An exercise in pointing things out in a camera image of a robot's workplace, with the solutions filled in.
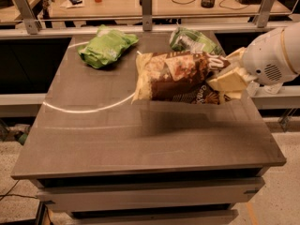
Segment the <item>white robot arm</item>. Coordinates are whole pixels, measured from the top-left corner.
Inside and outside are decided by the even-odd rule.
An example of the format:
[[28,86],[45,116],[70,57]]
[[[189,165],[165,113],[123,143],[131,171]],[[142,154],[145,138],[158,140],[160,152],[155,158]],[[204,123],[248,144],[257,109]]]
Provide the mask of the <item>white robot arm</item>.
[[206,82],[229,98],[240,98],[250,87],[293,81],[300,75],[300,23],[260,35],[226,59],[230,64]]

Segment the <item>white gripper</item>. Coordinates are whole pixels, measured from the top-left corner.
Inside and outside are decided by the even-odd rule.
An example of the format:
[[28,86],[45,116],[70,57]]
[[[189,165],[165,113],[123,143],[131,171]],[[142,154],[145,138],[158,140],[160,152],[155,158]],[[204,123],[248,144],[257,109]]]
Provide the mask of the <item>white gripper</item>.
[[298,76],[298,28],[274,29],[256,37],[247,48],[230,53],[226,59],[238,67],[206,82],[227,99],[241,98],[250,83],[250,74],[263,85],[290,82]]

